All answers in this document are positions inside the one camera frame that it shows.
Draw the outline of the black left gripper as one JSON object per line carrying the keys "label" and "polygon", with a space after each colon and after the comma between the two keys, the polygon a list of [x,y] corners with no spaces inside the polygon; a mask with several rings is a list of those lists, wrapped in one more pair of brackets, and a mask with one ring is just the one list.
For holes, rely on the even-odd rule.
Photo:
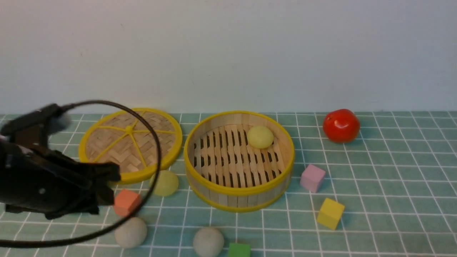
{"label": "black left gripper", "polygon": [[1,139],[0,200],[5,212],[44,214],[48,220],[74,213],[97,215],[114,204],[111,184],[119,165],[77,162],[57,150],[29,149]]}

